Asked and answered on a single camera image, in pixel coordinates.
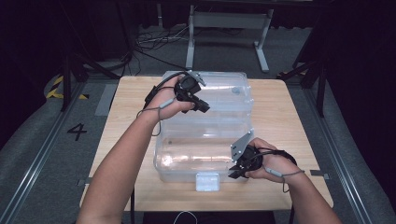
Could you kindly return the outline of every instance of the transparent plastic box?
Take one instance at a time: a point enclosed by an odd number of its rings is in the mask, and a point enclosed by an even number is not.
[[[219,174],[220,182],[246,181],[228,177],[230,145],[252,129],[253,99],[244,73],[200,72],[206,86],[195,95],[210,109],[178,113],[163,120],[157,136],[154,166],[165,182],[195,182],[197,174]]]

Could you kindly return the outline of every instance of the table top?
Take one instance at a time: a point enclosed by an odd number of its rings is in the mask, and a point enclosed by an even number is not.
[[[160,82],[161,77],[123,77],[120,80],[90,176],[143,107],[148,92]],[[323,176],[310,175],[310,170],[319,170],[318,162],[285,83],[273,79],[249,79],[248,84],[254,99],[251,121],[255,136],[289,152],[332,206]],[[152,137],[136,180],[135,211],[243,211],[291,207],[290,195],[282,192],[282,184],[265,179],[220,183],[220,190],[211,192],[196,191],[195,183],[162,182],[153,165],[155,142],[156,137]]]

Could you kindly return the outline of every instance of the printed number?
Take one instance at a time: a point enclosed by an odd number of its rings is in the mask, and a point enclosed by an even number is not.
[[[70,129],[69,131],[67,131],[68,133],[76,133],[76,141],[78,141],[79,139],[79,135],[82,133],[86,133],[87,131],[82,130],[84,128],[84,124],[80,123],[78,124],[76,127],[73,127],[72,129]]]

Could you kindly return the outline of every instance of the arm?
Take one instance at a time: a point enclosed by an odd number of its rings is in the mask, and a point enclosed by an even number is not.
[[[276,147],[260,138],[253,139],[249,144],[254,147],[276,149]],[[279,171],[281,174],[293,174],[300,171],[300,168],[282,156],[265,155],[263,156],[262,163],[264,167]],[[282,178],[271,175],[262,168],[256,171],[246,172],[246,176],[266,178],[279,183],[283,182]],[[306,174],[287,175],[284,178],[286,184],[289,185],[290,197],[299,223],[341,223],[338,216],[327,204]]]
[[[177,77],[164,86],[174,87],[176,82]],[[173,89],[162,89],[148,108],[158,107],[173,98]],[[191,108],[190,102],[174,100],[160,113],[158,110],[146,110],[134,120],[96,170],[77,223],[121,223],[122,212],[134,189],[155,125],[161,119],[171,118],[177,112]]]

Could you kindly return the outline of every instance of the white stand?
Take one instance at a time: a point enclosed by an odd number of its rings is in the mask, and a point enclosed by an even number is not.
[[[197,12],[194,6],[190,8],[189,20],[189,47],[187,49],[186,68],[192,69],[194,59],[194,27],[226,27],[242,29],[261,29],[262,36],[259,41],[254,42],[257,57],[264,73],[269,72],[267,61],[265,60],[262,46],[268,33],[271,23],[273,10],[267,14],[240,14],[240,13],[214,13],[214,12]]]

